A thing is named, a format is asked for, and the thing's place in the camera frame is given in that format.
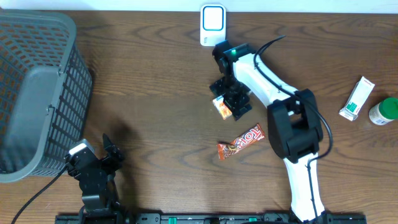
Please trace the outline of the orange tissue pack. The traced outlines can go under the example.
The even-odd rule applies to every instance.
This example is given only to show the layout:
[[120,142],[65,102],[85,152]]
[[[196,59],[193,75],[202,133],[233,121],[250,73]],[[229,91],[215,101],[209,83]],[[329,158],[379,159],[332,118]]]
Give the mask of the orange tissue pack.
[[224,120],[228,119],[232,115],[231,110],[224,103],[224,97],[222,95],[213,99],[212,103]]

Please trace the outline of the red chocolate bar wrapper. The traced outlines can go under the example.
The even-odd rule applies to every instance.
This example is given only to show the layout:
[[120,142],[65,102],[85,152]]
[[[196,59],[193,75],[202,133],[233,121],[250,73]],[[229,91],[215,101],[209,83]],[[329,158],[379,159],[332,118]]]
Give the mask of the red chocolate bar wrapper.
[[239,151],[244,148],[254,144],[255,142],[260,141],[265,138],[265,133],[262,130],[259,123],[257,123],[254,127],[237,137],[234,141],[225,144],[220,143],[217,144],[218,149],[218,157],[220,160],[225,160],[229,156],[237,154]]

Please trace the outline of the white green carton box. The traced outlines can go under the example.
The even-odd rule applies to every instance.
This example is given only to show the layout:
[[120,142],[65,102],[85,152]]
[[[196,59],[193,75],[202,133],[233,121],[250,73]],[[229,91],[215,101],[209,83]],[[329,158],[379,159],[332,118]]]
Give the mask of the white green carton box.
[[370,82],[368,79],[361,77],[360,81],[355,84],[348,101],[344,107],[340,109],[339,115],[350,121],[356,120],[360,109],[365,104],[374,86],[375,84]]

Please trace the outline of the green lid seasoning jar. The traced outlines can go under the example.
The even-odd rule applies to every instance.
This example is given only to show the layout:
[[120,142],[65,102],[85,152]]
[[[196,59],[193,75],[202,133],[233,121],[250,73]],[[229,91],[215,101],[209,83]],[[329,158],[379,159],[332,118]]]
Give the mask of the green lid seasoning jar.
[[397,117],[397,98],[386,98],[369,110],[369,119],[376,125],[385,125]]

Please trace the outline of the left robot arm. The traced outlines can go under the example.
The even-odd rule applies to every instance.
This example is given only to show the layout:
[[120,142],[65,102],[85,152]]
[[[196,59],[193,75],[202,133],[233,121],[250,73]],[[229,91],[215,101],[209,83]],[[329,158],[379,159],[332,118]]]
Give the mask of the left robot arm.
[[129,217],[121,206],[114,178],[122,167],[124,156],[103,134],[106,156],[96,157],[91,144],[82,139],[65,156],[68,175],[79,181],[83,208],[80,223],[127,223]]

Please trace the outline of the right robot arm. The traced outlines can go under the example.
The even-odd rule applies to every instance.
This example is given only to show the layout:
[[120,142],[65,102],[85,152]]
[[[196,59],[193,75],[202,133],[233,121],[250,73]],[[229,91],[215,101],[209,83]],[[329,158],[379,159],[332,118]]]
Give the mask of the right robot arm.
[[269,47],[254,50],[249,44],[233,47],[227,40],[215,45],[212,56],[223,77],[210,85],[234,119],[251,109],[249,95],[267,109],[268,139],[271,148],[287,168],[294,222],[314,222],[325,208],[320,199],[316,164],[323,139],[321,118],[314,94],[299,91],[280,79],[261,60]]

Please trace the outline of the white barcode scanner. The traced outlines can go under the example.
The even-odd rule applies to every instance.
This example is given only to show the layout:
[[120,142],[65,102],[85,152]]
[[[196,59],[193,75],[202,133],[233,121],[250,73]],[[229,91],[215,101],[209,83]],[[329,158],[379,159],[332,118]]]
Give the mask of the white barcode scanner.
[[200,43],[212,47],[226,40],[226,9],[221,4],[205,4],[200,10]]

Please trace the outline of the grey plastic shopping basket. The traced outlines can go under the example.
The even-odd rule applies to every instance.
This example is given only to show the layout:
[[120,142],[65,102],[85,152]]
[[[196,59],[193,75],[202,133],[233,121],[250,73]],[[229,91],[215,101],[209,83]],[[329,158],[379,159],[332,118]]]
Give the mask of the grey plastic shopping basket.
[[1,11],[1,182],[53,176],[81,139],[93,78],[61,13]]

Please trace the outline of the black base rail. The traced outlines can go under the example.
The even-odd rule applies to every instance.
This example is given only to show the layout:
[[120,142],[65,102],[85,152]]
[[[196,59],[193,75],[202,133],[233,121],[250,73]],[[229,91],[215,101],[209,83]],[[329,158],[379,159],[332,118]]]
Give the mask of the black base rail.
[[89,214],[82,215],[57,215],[55,224],[74,223],[128,223],[128,224],[239,224],[239,223],[298,223],[299,220],[289,213],[265,214],[210,214],[210,215],[177,215],[159,213],[139,213],[122,217],[108,215],[104,217]]

